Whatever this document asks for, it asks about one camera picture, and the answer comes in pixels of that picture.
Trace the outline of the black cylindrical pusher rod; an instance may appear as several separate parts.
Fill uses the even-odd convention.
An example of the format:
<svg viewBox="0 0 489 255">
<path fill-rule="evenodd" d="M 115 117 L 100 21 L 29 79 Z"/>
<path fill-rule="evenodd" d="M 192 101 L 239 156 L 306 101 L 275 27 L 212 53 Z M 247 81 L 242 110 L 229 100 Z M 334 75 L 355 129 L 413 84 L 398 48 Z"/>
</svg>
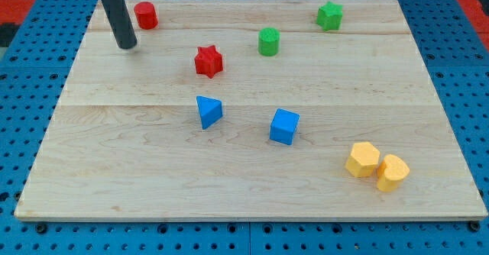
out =
<svg viewBox="0 0 489 255">
<path fill-rule="evenodd" d="M 136 38 L 125 0 L 101 0 L 108 22 L 120 49 L 136 47 Z"/>
</svg>

